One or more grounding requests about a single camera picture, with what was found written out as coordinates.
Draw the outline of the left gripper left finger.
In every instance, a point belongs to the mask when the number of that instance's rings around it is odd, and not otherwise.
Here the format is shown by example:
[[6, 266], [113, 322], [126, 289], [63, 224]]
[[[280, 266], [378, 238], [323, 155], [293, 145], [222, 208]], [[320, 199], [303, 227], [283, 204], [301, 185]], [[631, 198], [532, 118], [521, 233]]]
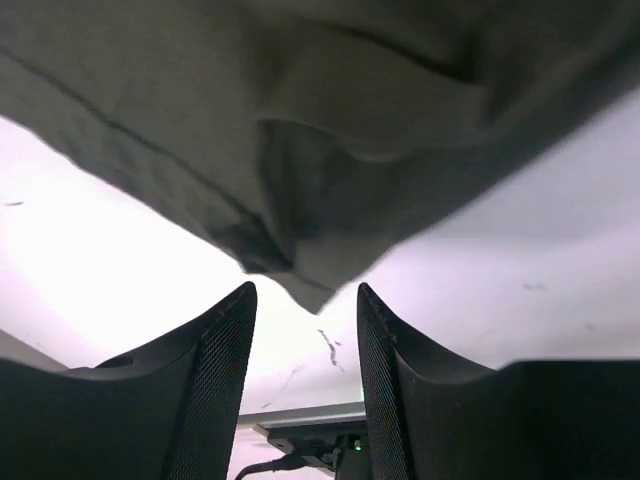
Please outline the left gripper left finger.
[[93, 368], [1, 363], [5, 479], [223, 479], [254, 334], [244, 283], [194, 320]]

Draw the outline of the olive green shorts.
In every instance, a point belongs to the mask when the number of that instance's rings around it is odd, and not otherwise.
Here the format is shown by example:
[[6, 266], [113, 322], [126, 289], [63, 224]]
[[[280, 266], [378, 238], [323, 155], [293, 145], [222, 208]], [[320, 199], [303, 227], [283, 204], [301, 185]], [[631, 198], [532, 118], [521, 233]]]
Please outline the olive green shorts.
[[639, 84], [635, 1], [5, 1], [1, 113], [316, 313]]

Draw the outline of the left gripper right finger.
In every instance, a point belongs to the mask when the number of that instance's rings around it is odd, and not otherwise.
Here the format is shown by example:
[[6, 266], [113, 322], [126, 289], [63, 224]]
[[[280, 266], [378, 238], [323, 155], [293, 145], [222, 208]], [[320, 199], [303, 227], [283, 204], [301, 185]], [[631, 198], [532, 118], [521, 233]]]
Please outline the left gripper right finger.
[[639, 364], [491, 369], [400, 319], [367, 285], [357, 336], [377, 479], [635, 479]]

